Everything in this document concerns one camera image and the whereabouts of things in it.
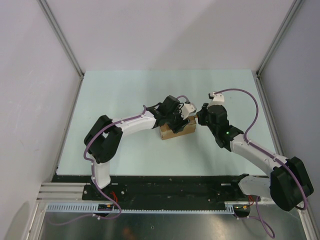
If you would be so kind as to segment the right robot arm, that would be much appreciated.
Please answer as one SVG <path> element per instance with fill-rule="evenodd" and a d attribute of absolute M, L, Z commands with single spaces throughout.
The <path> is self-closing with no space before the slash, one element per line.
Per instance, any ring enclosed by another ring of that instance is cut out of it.
<path fill-rule="evenodd" d="M 208 127 L 220 148 L 245 158 L 266 174 L 266 177 L 242 174 L 230 188 L 235 200 L 242 201 L 248 195 L 268 198 L 287 212 L 300 203 L 308 204 L 314 188 L 301 159 L 270 153 L 245 140 L 244 132 L 229 123 L 222 105 L 204 103 L 196 115 L 198 123 Z"/>

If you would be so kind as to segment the brown cardboard express box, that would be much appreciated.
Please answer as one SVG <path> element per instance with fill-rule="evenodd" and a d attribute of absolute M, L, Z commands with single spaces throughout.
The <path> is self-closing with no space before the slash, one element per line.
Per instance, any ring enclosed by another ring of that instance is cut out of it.
<path fill-rule="evenodd" d="M 177 133 L 174 133 L 172 129 L 169 128 L 167 124 L 161 126 L 159 128 L 159 134 L 162 140 L 168 140 L 188 134 L 192 134 L 196 132 L 196 117 L 195 116 L 189 116 L 189 123 L 183 128 L 182 131 L 179 131 Z"/>

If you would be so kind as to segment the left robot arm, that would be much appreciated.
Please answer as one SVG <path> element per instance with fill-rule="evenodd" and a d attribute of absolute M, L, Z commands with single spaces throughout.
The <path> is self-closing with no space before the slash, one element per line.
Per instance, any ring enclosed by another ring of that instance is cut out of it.
<path fill-rule="evenodd" d="M 126 118 L 100 116 L 84 138 L 83 158 L 91 164 L 91 180 L 95 185 L 93 194 L 100 200 L 110 196 L 110 161 L 116 155 L 121 139 L 125 136 L 168 125 L 178 134 L 190 123 L 189 117 L 196 106 L 186 96 L 181 102 L 179 97 L 169 95 L 163 102 L 146 107 L 141 113 Z"/>

